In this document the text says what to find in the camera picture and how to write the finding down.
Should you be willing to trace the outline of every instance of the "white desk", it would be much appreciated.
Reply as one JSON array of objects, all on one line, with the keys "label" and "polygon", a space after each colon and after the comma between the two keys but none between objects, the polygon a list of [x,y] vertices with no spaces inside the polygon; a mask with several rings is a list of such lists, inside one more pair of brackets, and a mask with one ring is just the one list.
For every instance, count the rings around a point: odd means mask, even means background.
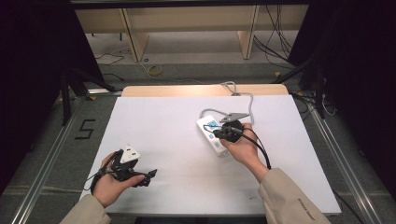
[{"label": "white desk", "polygon": [[[130,143],[135,169],[158,169],[149,187],[130,188],[106,210],[139,216],[262,216],[258,183],[231,156],[219,158],[196,126],[200,112],[248,112],[249,97],[121,97],[114,106],[89,176]],[[288,95],[255,96],[254,130],[273,167],[282,168],[326,215],[341,213],[300,115]],[[89,193],[83,191],[81,197]]]}]

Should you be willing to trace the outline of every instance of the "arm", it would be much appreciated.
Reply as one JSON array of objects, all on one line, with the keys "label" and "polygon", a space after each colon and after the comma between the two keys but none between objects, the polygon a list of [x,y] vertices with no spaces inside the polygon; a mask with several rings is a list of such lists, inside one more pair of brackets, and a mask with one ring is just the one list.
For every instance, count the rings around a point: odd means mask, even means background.
[{"label": "arm", "polygon": [[[245,123],[244,134],[254,141],[256,135]],[[268,223],[330,223],[300,188],[280,169],[268,170],[260,161],[254,144],[241,137],[236,143],[221,139],[236,161],[244,164],[260,183]]]},{"label": "arm", "polygon": [[[113,153],[102,160],[102,166],[105,165],[111,155]],[[84,196],[61,223],[110,223],[111,219],[106,214],[105,208],[113,204],[126,189],[136,185],[143,179],[143,175],[136,175],[128,180],[119,182],[111,174],[102,176],[96,183],[93,194]]]}]

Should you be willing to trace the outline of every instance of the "beige sleeve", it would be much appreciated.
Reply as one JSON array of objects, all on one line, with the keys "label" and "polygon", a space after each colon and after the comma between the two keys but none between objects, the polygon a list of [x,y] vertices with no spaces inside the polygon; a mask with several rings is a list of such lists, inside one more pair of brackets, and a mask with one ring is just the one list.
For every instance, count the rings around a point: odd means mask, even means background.
[{"label": "beige sleeve", "polygon": [[330,223],[290,177],[278,168],[265,175],[259,193],[269,224]]},{"label": "beige sleeve", "polygon": [[91,194],[85,195],[62,220],[67,223],[110,223],[111,218],[105,208]]}]

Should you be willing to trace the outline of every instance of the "white power strip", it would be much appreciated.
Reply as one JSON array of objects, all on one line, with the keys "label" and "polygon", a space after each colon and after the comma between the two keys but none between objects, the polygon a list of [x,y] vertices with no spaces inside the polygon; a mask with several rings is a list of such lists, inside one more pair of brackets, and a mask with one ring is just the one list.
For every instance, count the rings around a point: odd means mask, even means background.
[{"label": "white power strip", "polygon": [[215,137],[215,135],[212,133],[214,130],[220,129],[219,124],[212,116],[208,115],[202,119],[198,119],[197,124],[198,124],[198,128],[201,130],[201,133],[204,135],[209,145],[213,148],[216,155],[218,155],[219,157],[224,157],[230,154],[227,148],[224,147],[221,144],[220,140],[217,137]]}]

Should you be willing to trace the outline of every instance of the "table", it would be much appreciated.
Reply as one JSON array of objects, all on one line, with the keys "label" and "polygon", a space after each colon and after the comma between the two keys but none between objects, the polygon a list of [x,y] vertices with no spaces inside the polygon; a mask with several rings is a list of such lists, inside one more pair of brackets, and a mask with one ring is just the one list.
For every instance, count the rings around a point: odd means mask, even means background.
[{"label": "table", "polygon": [[[286,88],[241,85],[237,89],[255,94],[254,129],[273,167],[281,167],[324,214],[339,214]],[[195,124],[203,108],[242,112],[235,110],[247,109],[248,101],[247,96],[230,96],[220,85],[126,88],[116,102],[89,176],[97,172],[105,155],[128,143],[142,155],[136,171],[158,169],[158,173],[149,187],[125,190],[107,212],[143,217],[263,216],[254,176],[231,156],[217,157]],[[81,197],[88,193],[83,191]]]}]

